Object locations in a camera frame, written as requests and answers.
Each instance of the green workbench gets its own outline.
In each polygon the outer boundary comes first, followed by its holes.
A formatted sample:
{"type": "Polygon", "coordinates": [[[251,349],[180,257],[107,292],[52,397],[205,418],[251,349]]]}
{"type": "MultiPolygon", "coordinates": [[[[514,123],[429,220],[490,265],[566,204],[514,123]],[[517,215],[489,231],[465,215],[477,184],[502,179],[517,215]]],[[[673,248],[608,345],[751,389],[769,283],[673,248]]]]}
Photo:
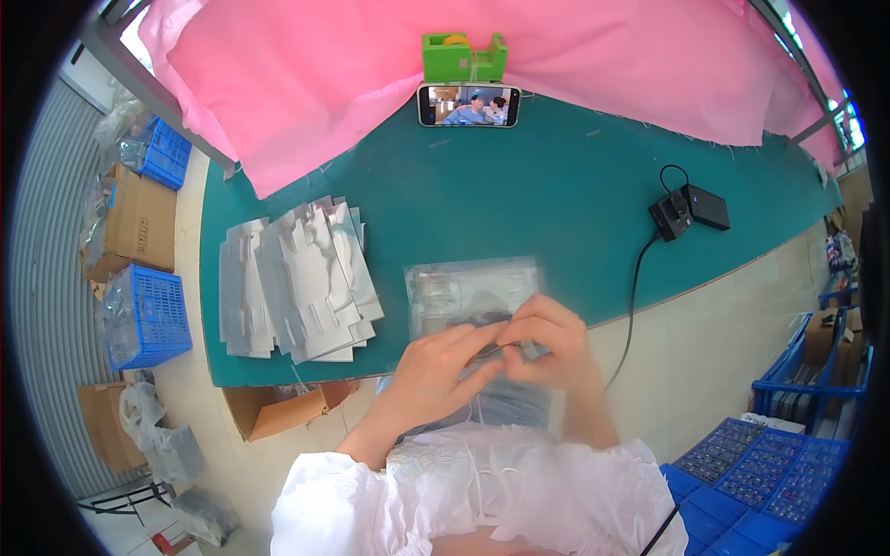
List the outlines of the green workbench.
{"type": "MultiPolygon", "coordinates": [[[[633,265],[654,231],[646,208],[664,195],[659,170],[682,166],[691,183],[726,199],[732,228],[693,225],[655,244],[640,272],[637,307],[734,270],[840,205],[808,156],[780,137],[734,148],[540,95],[513,129],[426,128],[406,104],[359,145],[263,201],[238,173],[211,164],[201,221],[200,285],[207,358],[217,386],[294,383],[289,357],[226,355],[219,340],[218,262],[225,231],[278,218],[302,202],[346,196],[367,222],[368,269],[386,317],[353,363],[306,362],[306,382],[392,371],[408,343],[402,269],[426,263],[534,255],[547,292],[589,325],[627,312],[633,265]]],[[[665,171],[669,187],[681,173],[665,171]]]]}

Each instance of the black cable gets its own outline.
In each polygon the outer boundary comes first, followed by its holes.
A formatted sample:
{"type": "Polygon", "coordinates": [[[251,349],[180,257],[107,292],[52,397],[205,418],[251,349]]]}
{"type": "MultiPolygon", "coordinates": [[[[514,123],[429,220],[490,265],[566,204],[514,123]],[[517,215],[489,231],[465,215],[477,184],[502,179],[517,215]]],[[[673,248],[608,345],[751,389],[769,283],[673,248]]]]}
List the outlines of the black cable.
{"type": "Polygon", "coordinates": [[[606,384],[606,390],[608,390],[611,384],[615,382],[615,378],[618,377],[618,373],[621,372],[621,367],[624,365],[624,360],[627,358],[627,351],[630,349],[630,337],[634,333],[634,299],[636,298],[636,280],[640,277],[640,263],[643,262],[643,255],[646,254],[646,250],[659,238],[661,238],[660,230],[652,234],[652,239],[649,240],[649,243],[646,244],[643,251],[640,251],[640,256],[636,258],[634,282],[630,286],[630,309],[627,312],[630,315],[630,320],[627,322],[627,343],[624,344],[624,355],[621,356],[621,361],[618,363],[618,368],[615,369],[615,374],[612,375],[612,378],[609,379],[609,383],[606,384]]]}
{"type": "Polygon", "coordinates": [[[640,556],[646,556],[646,554],[648,554],[649,551],[652,550],[652,547],[655,546],[655,542],[658,541],[659,538],[661,538],[661,534],[665,532],[665,529],[668,528],[668,525],[670,525],[671,520],[674,518],[676,513],[679,511],[680,511],[680,504],[674,504],[674,509],[671,511],[670,515],[667,516],[667,519],[665,520],[665,522],[661,524],[661,528],[658,530],[658,532],[655,534],[655,536],[652,538],[652,540],[649,541],[649,544],[646,545],[646,548],[644,548],[643,551],[640,552],[640,556]]]}
{"type": "Polygon", "coordinates": [[[683,168],[681,168],[680,166],[678,166],[676,164],[665,164],[664,166],[661,167],[661,172],[659,172],[659,180],[661,180],[661,187],[663,187],[665,189],[665,191],[670,193],[670,189],[668,189],[668,186],[665,185],[665,177],[664,177],[665,170],[667,170],[668,168],[676,168],[677,170],[682,172],[683,176],[685,176],[685,178],[686,178],[686,183],[684,183],[684,185],[689,185],[689,174],[686,173],[686,171],[683,168]]]}

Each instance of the smartphone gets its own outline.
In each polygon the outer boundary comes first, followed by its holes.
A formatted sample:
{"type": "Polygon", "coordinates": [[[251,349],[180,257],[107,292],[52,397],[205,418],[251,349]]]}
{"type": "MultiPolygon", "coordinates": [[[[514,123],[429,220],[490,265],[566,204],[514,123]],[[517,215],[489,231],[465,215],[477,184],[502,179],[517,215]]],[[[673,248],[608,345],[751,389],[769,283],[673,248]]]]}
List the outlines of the smartphone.
{"type": "Polygon", "coordinates": [[[422,83],[417,88],[421,125],[513,127],[519,116],[519,87],[494,83],[422,83]]]}

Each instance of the hand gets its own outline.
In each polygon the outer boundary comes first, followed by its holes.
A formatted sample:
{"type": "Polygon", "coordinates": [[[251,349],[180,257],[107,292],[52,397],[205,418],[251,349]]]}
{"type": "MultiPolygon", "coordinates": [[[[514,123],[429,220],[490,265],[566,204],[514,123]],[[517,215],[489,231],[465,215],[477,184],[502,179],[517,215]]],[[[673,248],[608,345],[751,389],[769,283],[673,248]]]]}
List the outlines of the hand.
{"type": "Polygon", "coordinates": [[[506,375],[512,380],[566,391],[603,389],[584,321],[545,295],[534,294],[523,303],[497,342],[504,348],[506,375]],[[510,344],[529,340],[550,348],[550,353],[525,362],[510,344]]]}
{"type": "Polygon", "coordinates": [[[459,380],[461,370],[508,324],[499,322],[482,328],[463,324],[410,343],[392,383],[375,398],[368,416],[398,435],[451,415],[504,368],[501,359],[489,361],[459,380]]]}

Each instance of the concrete floor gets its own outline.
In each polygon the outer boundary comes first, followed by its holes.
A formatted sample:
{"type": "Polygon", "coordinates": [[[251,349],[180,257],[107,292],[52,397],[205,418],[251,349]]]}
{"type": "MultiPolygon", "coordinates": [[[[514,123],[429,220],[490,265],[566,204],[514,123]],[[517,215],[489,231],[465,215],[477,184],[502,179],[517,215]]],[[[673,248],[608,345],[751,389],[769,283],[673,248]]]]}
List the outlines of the concrete floor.
{"type": "MultiPolygon", "coordinates": [[[[374,396],[362,381],[329,415],[268,439],[244,442],[221,391],[210,380],[198,286],[198,240],[208,160],[192,150],[176,208],[176,273],[182,277],[194,349],[156,367],[168,426],[190,424],[207,461],[200,485],[225,494],[243,523],[271,532],[271,509],[295,458],[333,449],[374,396]]],[[[750,384],[784,349],[801,311],[816,308],[828,280],[816,222],[806,233],[744,267],[635,316],[634,341],[609,401],[623,440],[640,438],[671,462],[726,416],[748,406],[750,384]]],[[[591,329],[603,375],[618,364],[627,333],[622,318],[591,329]]],[[[559,432],[562,396],[551,429],[559,432]]]]}

